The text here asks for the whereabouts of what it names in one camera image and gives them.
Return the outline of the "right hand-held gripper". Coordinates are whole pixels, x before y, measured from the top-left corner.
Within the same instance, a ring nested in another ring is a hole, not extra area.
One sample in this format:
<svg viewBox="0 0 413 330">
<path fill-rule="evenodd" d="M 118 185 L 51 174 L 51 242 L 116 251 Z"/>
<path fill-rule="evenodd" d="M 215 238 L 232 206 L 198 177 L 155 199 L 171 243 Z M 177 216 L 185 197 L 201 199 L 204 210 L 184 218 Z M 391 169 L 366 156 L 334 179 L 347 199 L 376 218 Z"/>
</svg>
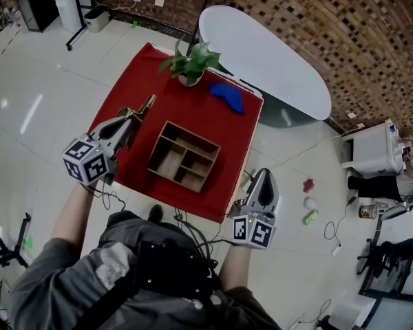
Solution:
<svg viewBox="0 0 413 330">
<path fill-rule="evenodd" d="M 233 221 L 233 243 L 268 249 L 275 233 L 278 204 L 275 178 L 270 170 L 262 168 L 251 180 L 245 198 L 235 201 L 229 212 Z"/>
</svg>

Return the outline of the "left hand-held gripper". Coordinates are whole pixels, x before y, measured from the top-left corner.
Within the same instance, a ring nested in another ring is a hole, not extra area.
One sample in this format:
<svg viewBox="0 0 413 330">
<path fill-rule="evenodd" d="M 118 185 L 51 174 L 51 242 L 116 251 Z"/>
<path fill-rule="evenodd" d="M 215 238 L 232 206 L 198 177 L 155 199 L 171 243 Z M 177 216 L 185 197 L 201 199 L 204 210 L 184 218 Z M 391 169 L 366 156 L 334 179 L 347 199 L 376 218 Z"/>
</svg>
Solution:
<svg viewBox="0 0 413 330">
<path fill-rule="evenodd" d="M 91 186 L 100 179 L 111 181 L 118 172 L 116 153 L 131 132 L 136 112 L 129 107 L 118 116 L 101 122 L 90 133 L 71 141 L 62 152 L 67 173 L 79 183 Z"/>
</svg>

